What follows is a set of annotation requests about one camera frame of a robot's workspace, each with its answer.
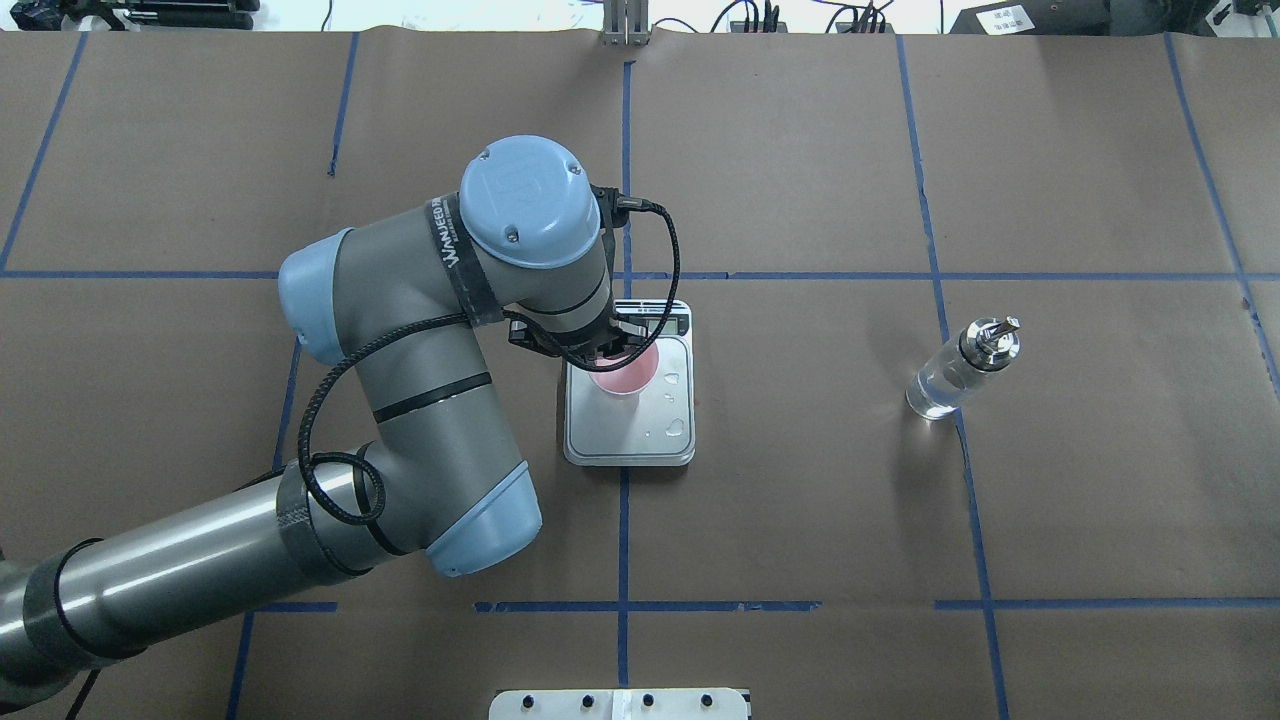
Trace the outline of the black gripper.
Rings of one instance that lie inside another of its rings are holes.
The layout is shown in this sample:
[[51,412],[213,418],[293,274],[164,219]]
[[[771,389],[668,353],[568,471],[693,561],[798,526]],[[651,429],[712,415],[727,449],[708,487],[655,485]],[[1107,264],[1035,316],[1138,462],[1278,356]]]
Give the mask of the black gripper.
[[581,363],[626,359],[649,343],[649,333],[627,323],[616,310],[603,310],[586,325],[554,332],[547,316],[507,311],[508,342],[548,357],[571,356]]

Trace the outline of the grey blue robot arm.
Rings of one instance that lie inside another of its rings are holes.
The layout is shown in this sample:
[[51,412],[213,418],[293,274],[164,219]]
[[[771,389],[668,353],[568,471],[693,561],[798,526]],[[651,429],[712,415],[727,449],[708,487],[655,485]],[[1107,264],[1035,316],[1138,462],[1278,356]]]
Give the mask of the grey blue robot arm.
[[425,552],[490,568],[541,528],[529,462],[475,331],[600,373],[657,341],[614,307],[613,233],[658,202],[594,184],[532,135],[489,143],[460,187],[288,256],[285,319],[328,374],[296,459],[236,492],[29,569],[3,566],[3,711],[150,646]]

